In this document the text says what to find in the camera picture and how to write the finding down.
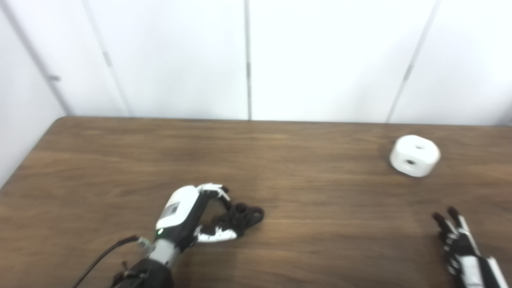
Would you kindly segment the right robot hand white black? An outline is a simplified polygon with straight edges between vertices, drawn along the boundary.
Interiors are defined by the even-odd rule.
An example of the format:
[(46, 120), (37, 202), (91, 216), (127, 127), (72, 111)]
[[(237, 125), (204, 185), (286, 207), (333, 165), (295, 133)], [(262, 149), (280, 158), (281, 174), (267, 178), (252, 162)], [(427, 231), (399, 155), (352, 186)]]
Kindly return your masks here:
[(483, 257), (466, 218), (453, 206), (448, 207), (451, 220), (438, 212), (432, 219), (439, 228), (444, 262), (457, 288), (508, 288), (509, 284), (497, 259)]

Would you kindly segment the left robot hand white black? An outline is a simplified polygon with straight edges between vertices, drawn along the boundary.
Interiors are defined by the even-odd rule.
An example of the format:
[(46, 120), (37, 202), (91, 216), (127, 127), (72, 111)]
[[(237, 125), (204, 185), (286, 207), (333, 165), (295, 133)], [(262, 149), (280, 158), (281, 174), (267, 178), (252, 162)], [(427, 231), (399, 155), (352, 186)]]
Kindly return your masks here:
[(200, 224), (211, 200), (219, 200), (227, 211), (232, 208), (227, 193), (228, 188), (214, 183), (188, 185), (174, 191), (156, 223), (155, 240), (170, 241), (184, 252), (197, 242), (213, 243), (238, 238), (232, 228), (223, 228), (221, 224)]

